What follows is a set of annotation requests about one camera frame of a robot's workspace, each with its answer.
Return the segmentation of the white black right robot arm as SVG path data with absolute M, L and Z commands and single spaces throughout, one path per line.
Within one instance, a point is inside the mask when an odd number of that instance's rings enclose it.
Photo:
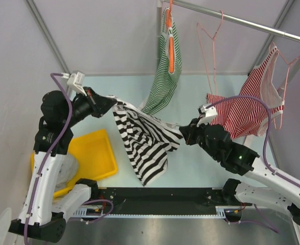
M 222 192 L 228 205 L 251 203 L 281 212 L 300 226 L 300 180 L 266 162 L 252 149 L 235 143 L 221 125 L 201 124 L 194 118 L 179 128 L 187 145 L 199 145 L 225 170 L 264 184 L 263 189 L 229 179 Z

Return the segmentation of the black white striped tank top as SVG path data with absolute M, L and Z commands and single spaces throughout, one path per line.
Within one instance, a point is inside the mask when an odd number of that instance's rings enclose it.
M 115 123 L 131 166 L 146 187 L 163 175 L 168 167 L 168 153 L 176 151 L 183 138 L 179 127 L 143 113 L 132 104 L 113 95 Z

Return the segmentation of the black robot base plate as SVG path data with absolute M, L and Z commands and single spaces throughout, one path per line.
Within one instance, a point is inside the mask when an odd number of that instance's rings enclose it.
M 106 211 L 107 207 L 113 210 L 115 207 L 154 207 L 154 206 L 170 206 L 176 207 L 178 205 L 193 206 L 199 208 L 200 206 L 215 206 L 215 207 L 242 207 L 242 210 L 247 207 L 246 204 L 230 198 L 224 198 L 221 189 L 215 188 L 137 188 L 137 187 L 107 187 L 101 188 L 97 196 L 98 202 L 83 205 L 81 207 L 98 206 Z M 160 216 L 108 216 L 110 217 L 160 217 Z M 201 218 L 205 216 L 162 216 L 164 218 Z M 79 221 L 91 223 L 97 219 L 83 219 L 73 218 Z

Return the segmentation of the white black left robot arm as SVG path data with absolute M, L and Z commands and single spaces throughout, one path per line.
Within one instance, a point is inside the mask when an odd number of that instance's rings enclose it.
M 34 170 L 23 209 L 11 221 L 9 232 L 22 235 L 24 243 L 30 238 L 57 243 L 66 224 L 83 204 L 99 200 L 95 180 L 80 178 L 59 203 L 53 203 L 57 177 L 67 159 L 73 138 L 71 128 L 88 116 L 101 118 L 116 103 L 110 96 L 101 96 L 90 87 L 70 100 L 58 90 L 47 93 L 41 104 L 43 116 L 39 121 L 34 143 Z

